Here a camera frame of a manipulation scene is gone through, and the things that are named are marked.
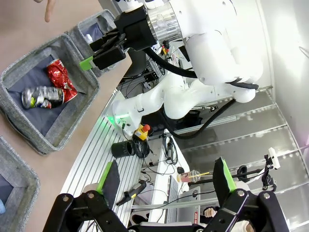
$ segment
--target fabric bin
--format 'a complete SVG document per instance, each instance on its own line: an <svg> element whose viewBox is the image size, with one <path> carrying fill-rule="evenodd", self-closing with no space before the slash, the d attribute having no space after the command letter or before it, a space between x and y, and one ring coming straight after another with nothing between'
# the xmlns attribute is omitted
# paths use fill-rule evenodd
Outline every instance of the fabric bin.
<svg viewBox="0 0 309 232"><path fill-rule="evenodd" d="M0 176L11 186L5 199L4 214L0 215L0 231L21 232L37 199L40 182L36 173L0 136Z"/></svg>
<svg viewBox="0 0 309 232"><path fill-rule="evenodd" d="M83 57L88 58L93 56L94 52L86 41L85 35L89 34L93 41L102 38L106 32L116 28L114 20L115 17L112 13L109 10L104 10L78 23L77 26L68 31L67 34L71 37ZM97 77L100 77L104 72L113 69L115 66L116 64L113 64L104 70L94 67L92 68L92 71Z"/></svg>
<svg viewBox="0 0 309 232"><path fill-rule="evenodd" d="M21 91L26 87L52 86L44 69L57 58L68 70L78 94L54 109L24 109ZM23 56L0 77L0 108L12 126L42 155L63 149L99 91L94 73L80 69L83 59L70 37L62 34Z"/></svg>

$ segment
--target slatted metal surface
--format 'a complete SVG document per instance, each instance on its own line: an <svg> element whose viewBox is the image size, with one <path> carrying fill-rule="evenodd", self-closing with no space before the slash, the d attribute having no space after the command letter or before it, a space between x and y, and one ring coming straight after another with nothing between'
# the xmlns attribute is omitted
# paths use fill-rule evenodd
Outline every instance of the slatted metal surface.
<svg viewBox="0 0 309 232"><path fill-rule="evenodd" d="M114 160L111 153L111 146L113 143L122 142L124 137L107 119L105 112L106 110L101 113L91 130L61 193L69 193L74 197L79 196L85 186L99 182L107 163ZM120 175L120 185L115 200L115 202L118 202L122 199L124 191L130 190L137 183L142 160L137 156L132 156L120 158L116 161ZM129 201L120 207L113 206L113 211L125 226L130 217L132 204L133 201ZM86 231L90 223L84 223L81 231ZM95 226L92 226L88 231L96 231L95 228Z"/></svg>

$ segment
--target black cup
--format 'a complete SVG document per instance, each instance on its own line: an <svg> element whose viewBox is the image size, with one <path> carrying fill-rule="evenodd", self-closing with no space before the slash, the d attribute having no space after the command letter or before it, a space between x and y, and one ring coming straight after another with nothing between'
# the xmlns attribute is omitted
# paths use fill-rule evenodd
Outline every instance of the black cup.
<svg viewBox="0 0 309 232"><path fill-rule="evenodd" d="M134 156L136 146L133 140L127 140L120 143L112 144L112 156L121 158L125 156Z"/></svg>

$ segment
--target computer mouse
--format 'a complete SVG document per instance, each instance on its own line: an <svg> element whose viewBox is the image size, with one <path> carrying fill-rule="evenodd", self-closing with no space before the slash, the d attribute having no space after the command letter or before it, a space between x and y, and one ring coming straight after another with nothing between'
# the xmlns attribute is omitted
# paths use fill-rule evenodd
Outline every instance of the computer mouse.
<svg viewBox="0 0 309 232"><path fill-rule="evenodd" d="M178 173L178 174L184 173L183 167L177 167L177 173Z"/></svg>

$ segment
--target silver metal cylinder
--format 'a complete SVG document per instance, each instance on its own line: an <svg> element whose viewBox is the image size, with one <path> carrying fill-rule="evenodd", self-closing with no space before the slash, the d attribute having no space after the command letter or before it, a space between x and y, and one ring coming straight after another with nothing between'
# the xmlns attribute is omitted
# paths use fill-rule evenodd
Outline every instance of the silver metal cylinder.
<svg viewBox="0 0 309 232"><path fill-rule="evenodd" d="M182 38L182 32L170 2L148 10L147 21L154 38L160 43L164 40L173 41Z"/></svg>

